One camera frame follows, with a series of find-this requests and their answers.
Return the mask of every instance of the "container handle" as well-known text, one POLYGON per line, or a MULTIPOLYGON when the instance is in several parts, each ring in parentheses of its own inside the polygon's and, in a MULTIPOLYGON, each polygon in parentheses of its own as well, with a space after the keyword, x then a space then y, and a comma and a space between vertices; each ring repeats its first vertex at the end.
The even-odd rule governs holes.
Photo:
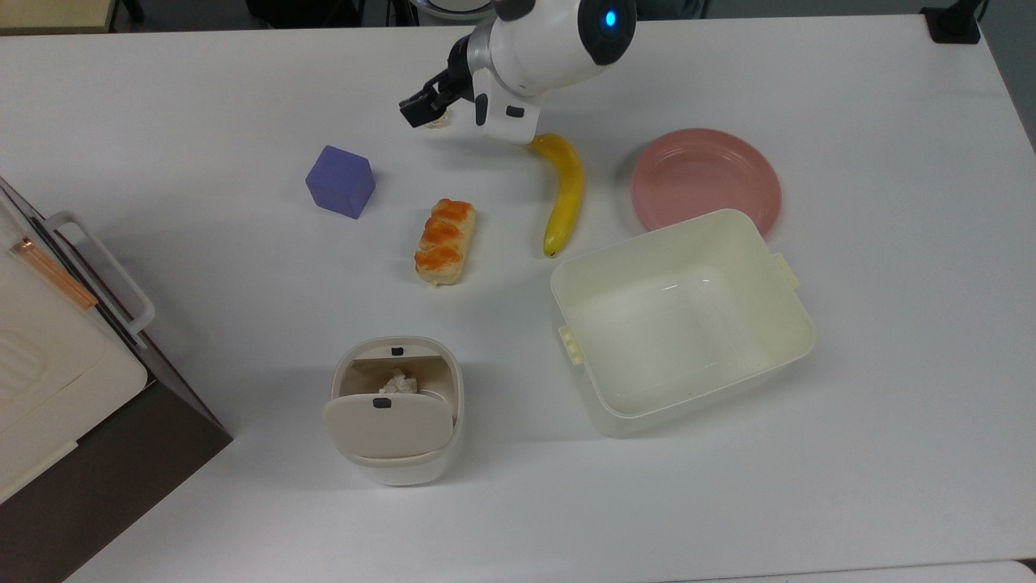
POLYGON ((565 351, 569 353, 569 360, 572 361, 572 365, 576 367, 582 365, 584 362, 582 350, 579 348, 579 343, 576 342, 576 336, 572 333, 572 328, 563 326, 557 329, 557 334, 562 338, 562 344, 565 345, 565 351))
MULTIPOLYGON (((105 246, 105 243, 102 242, 100 239, 87 230, 86 225, 83 224, 83 220, 80 218, 78 214, 71 210, 61 210, 60 212, 55 212, 44 221, 44 227, 56 233, 59 228, 69 223, 76 225, 79 227, 79 230, 83 231, 83 234, 86 235, 86 237, 93 243, 94 246, 97 247, 98 251, 100 251, 102 255, 105 256, 105 259, 111 263, 115 272, 125 280, 125 284, 130 290, 133 291, 134 296, 137 296, 137 300, 142 307, 141 314, 130 322, 122 323, 126 331, 136 337, 154 319, 154 304, 152 304, 151 300, 144 295, 144 291, 139 285, 137 285, 137 282, 130 276, 130 273, 126 272, 126 269, 118 262, 115 256, 112 255, 112 252, 108 250, 108 246, 105 246)), ((119 319, 120 322, 123 320, 118 311, 113 310, 112 313, 115 315, 115 318, 119 319)))
POLYGON ((777 268, 784 274, 784 279, 792 284, 792 289, 799 288, 799 278, 795 276, 795 271, 792 270, 792 266, 787 264, 787 260, 784 259, 784 255, 780 253, 774 253, 774 261, 777 262, 777 268))

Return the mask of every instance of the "white lid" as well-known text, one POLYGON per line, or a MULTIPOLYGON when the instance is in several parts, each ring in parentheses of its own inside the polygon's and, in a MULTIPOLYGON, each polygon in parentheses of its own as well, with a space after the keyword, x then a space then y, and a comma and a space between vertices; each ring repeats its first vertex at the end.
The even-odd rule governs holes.
POLYGON ((340 397, 324 406, 323 421, 339 451, 375 459, 441 449, 454 428, 445 402, 421 393, 340 397))

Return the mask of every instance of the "microwave handle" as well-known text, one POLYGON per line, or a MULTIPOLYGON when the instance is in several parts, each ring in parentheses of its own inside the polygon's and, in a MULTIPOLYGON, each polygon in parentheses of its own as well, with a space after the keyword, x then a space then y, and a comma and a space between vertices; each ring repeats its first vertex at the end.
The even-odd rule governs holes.
POLYGON ((107 259, 109 263, 111 263, 115 272, 117 272, 119 276, 125 281, 126 286, 131 291, 133 291, 133 294, 137 296, 137 299, 140 301, 140 305, 143 308, 142 313, 130 322, 123 323, 126 331, 136 337, 144 330, 144 328, 150 324, 152 320, 154 320, 154 304, 151 303, 151 300, 144 295, 144 291, 139 285, 137 285, 137 282, 130 276, 130 273, 126 272, 126 269, 122 266, 122 264, 118 262, 114 255, 112 255, 112 252, 108 250, 108 246, 105 246, 105 243, 86 228, 86 225, 83 224, 83 218, 79 217, 76 212, 73 212, 71 210, 61 210, 60 212, 55 212, 44 221, 44 227, 57 233, 59 228, 69 223, 75 224, 81 231, 83 231, 83 234, 90 239, 90 242, 92 242, 98 251, 100 251, 100 254, 105 256, 105 259, 107 259))

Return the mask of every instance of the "black button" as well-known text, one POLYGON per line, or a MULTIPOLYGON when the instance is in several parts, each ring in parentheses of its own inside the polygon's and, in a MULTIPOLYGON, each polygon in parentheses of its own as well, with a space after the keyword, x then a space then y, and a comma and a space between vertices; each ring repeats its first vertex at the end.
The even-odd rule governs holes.
POLYGON ((486 124, 486 113, 489 109, 489 95, 485 93, 480 93, 474 97, 474 124, 485 125, 486 124))

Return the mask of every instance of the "white table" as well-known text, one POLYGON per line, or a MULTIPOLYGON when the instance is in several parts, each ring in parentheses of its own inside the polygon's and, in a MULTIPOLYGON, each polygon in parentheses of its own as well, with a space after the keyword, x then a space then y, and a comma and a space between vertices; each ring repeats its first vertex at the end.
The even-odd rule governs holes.
POLYGON ((591 428, 549 324, 551 171, 396 103, 461 31, 0 38, 0 172, 73 207, 154 300, 150 331, 236 441, 75 581, 663 581, 1036 556, 1036 156, 984 41, 920 17, 642 23, 548 97, 586 203, 562 258, 643 231, 638 151, 748 140, 784 188, 769 237, 815 351, 628 440, 591 428), (106 62, 97 75, 93 62, 106 62), (303 178, 368 156, 359 220, 303 178), (442 196, 481 210, 468 271, 411 256, 442 196), (426 336, 467 387, 442 482, 368 482, 320 425, 368 339, 426 336))
POLYGON ((899 569, 840 571, 806 575, 775 575, 722 579, 723 583, 1032 583, 1036 576, 1013 561, 938 564, 899 569))

